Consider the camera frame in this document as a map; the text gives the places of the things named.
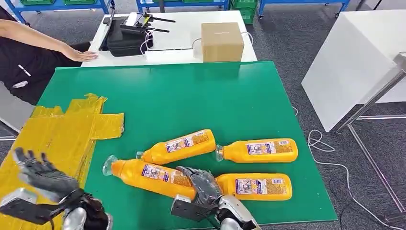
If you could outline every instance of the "metal table leg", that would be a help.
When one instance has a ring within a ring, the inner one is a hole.
[[[342,130],[344,127],[348,127],[350,129],[351,134],[354,136],[355,140],[357,141],[358,145],[360,146],[362,152],[364,153],[365,157],[368,159],[369,163],[375,170],[376,174],[378,175],[379,179],[382,181],[383,185],[385,186],[386,190],[388,191],[389,195],[391,196],[392,200],[396,204],[397,208],[399,209],[400,213],[388,215],[384,217],[384,221],[389,223],[394,223],[400,220],[406,220],[406,210],[402,204],[402,202],[397,197],[396,193],[393,191],[392,187],[390,186],[389,182],[385,178],[382,171],[379,169],[378,165],[376,164],[375,160],[372,158],[371,154],[365,147],[364,143],[358,136],[357,132],[355,131],[354,127],[351,125],[355,120],[377,120],[377,119],[404,119],[406,115],[378,115],[378,116],[362,116],[369,108],[371,108],[382,96],[384,96],[388,91],[390,91],[396,84],[398,84],[402,79],[406,77],[406,52],[399,53],[395,58],[394,62],[400,68],[400,71],[394,76],[387,84],[385,84],[371,99],[367,101],[358,111],[356,111],[347,121],[344,122],[342,126],[338,128],[337,131]]]
[[[164,0],[159,0],[159,11],[160,11],[161,13],[165,13]]]

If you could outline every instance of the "black shirt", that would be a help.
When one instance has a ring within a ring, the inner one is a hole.
[[[0,6],[0,19],[16,21]],[[0,37],[0,81],[11,91],[13,85],[48,80],[61,53]]]

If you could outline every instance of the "yellow packing tape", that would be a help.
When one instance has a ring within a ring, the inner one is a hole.
[[[75,177],[81,187],[86,183],[95,141],[118,138],[124,129],[124,113],[101,114],[105,97],[87,94],[86,99],[73,99],[66,113],[59,106],[37,106],[14,142],[16,147],[33,150],[36,157],[45,152],[48,159],[61,171]],[[35,191],[22,183],[17,175],[19,168],[9,154],[0,166],[0,198],[19,187]],[[39,196],[37,203],[51,204]],[[61,229],[62,214],[54,219],[55,228]],[[0,214],[1,229],[49,230],[50,225],[34,225]]]

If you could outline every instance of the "brown cardboard box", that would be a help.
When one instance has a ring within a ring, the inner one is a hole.
[[[203,62],[241,61],[244,41],[238,23],[202,23]]]

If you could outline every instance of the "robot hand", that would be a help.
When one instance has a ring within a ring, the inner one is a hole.
[[[195,198],[196,204],[211,205],[223,194],[214,176],[210,172],[200,169],[185,168],[183,166],[178,166],[176,169],[189,177],[192,182],[192,185],[197,192]]]
[[[3,198],[0,212],[35,224],[45,224],[65,211],[63,230],[110,230],[112,217],[101,202],[79,188],[78,181],[56,169],[41,153],[42,161],[29,150],[28,156],[17,148],[13,158],[19,165],[19,178],[57,205],[35,204],[37,196],[19,188]]]
[[[215,214],[220,230],[260,230],[248,209],[232,195],[223,195],[214,176],[207,171],[193,168],[176,167],[188,176],[196,190],[193,202],[189,198],[177,195],[171,208],[171,214],[195,221],[207,219]]]
[[[21,169],[18,175],[20,180],[36,188],[44,197],[55,203],[79,189],[78,181],[56,169],[45,153],[41,153],[42,162],[39,162],[33,151],[28,150],[26,156],[22,148],[16,148],[13,158]]]

